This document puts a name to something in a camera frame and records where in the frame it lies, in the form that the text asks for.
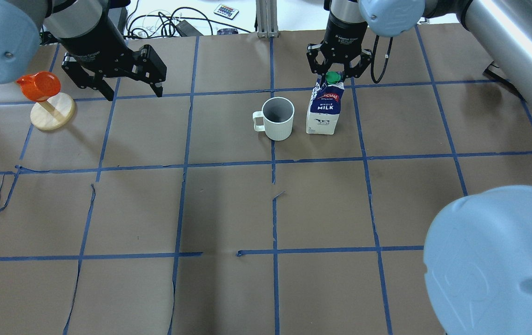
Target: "power adapter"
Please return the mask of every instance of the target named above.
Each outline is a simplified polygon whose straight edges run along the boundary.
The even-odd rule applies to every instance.
[[[183,20],[179,22],[178,25],[175,26],[177,29],[177,32],[182,37],[187,36],[204,36],[202,33],[200,33],[199,30],[197,30],[194,26],[191,25],[191,23]]]

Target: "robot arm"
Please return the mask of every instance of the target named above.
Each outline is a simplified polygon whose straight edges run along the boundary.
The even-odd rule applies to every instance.
[[[109,7],[109,0],[0,0],[0,83],[25,72],[44,22],[66,48],[61,66],[78,87],[91,87],[112,100],[113,89],[104,78],[126,76],[148,83],[161,97],[166,66],[150,45],[138,51],[125,45],[108,19]]]
[[[371,51],[361,49],[367,27],[393,37],[422,16],[456,13],[532,106],[532,0],[326,0],[324,8],[330,16],[323,41],[309,44],[307,50],[315,74],[340,63],[343,79],[361,76],[371,62]],[[319,52],[321,64],[316,60]],[[351,67],[357,56],[359,62]]]

